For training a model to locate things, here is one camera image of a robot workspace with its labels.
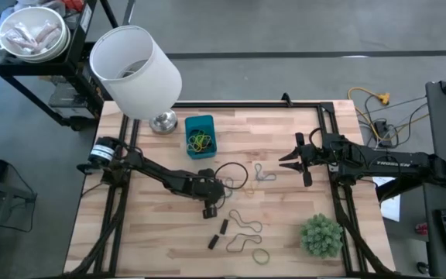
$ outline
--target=small potted plant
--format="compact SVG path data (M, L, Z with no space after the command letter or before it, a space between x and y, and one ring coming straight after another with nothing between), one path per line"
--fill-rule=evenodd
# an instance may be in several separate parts
M341 249L343 228L323 214L308 219L300 228L300 246L309 254L321 257L336 257Z

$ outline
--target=green rubber band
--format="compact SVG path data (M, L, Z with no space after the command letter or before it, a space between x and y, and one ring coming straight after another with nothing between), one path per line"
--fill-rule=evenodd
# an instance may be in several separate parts
M258 251L262 251L262 252L264 252L264 253L268 256L268 259L265 260L265 261L258 261L258 260L256 259L256 252L258 252ZM265 265L265 264L269 263L269 258L270 258L270 256L269 256L268 251L266 251L266 250L264 250L264 249L257 248L257 249L254 249L254 250L252 251L252 259L253 259L257 264Z

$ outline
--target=white bowl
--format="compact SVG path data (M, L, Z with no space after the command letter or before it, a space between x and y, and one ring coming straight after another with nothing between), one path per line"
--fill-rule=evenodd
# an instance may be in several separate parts
M70 41L71 41L71 34L70 34L70 30L68 28L66 31L66 37L67 37L67 40L62 41L64 43L62 43L57 48L53 49L53 51L47 51L46 56L44 56L44 57L37 57L37 58L35 58L35 57L30 57L30 58L20 57L20 59L24 60L25 62L29 62L29 63L41 63L41 62L46 62L46 61L52 60L52 59L60 56L69 47Z
M60 38L47 51L36 54L21 54L20 48L11 44L8 40L0 40L1 47L19 58L39 58L45 56L46 53L50 52L55 47L59 47L60 43L61 46L63 46L63 41L67 41L67 32L65 31L65 29L67 29L67 25L65 24L63 18L61 18L61 16L57 12L53 11L52 9L43 7L25 8L12 13L1 24L0 35L13 28L17 22L23 23L28 30L32 30L36 27L44 26L46 21L50 23L58 23L58 26L61 28Z

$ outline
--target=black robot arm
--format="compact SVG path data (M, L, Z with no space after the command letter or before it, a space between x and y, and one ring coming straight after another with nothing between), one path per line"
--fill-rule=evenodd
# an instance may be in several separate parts
M126 156L115 158L118 148L127 148ZM121 179L128 170L138 171L160 181L166 190L175 195L204 202L203 217L216 217L216 203L225 195L224 185L214 177L212 169L199 170L198 174L185 170L169 170L143 156L139 148L130 150L118 139L102 137L96 141L88 158L89 164L77 168L87 173L90 169L102 169L106 177Z
M340 185L354 185L362 177L375 176L397 177L398 181L392 184L399 184L401 180L410 181L410 184L446 182L446 163L436 155L374 150L353 143L336 133L324 133L321 147L313 143L305 144L302 133L296 133L295 136L297 147L280 161L299 157L300 162L284 163L280 166L301 172L305 186L312 185L307 168L320 164L329 166L334 182Z

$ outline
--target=blue container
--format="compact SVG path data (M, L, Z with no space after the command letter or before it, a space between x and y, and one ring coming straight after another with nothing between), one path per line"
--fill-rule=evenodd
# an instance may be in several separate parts
M197 135L210 136L209 144L202 151L189 150L190 138ZM192 159L203 159L216 155L216 133L214 132L214 121L211 115L192 116L185 119L185 141L187 143L187 154Z

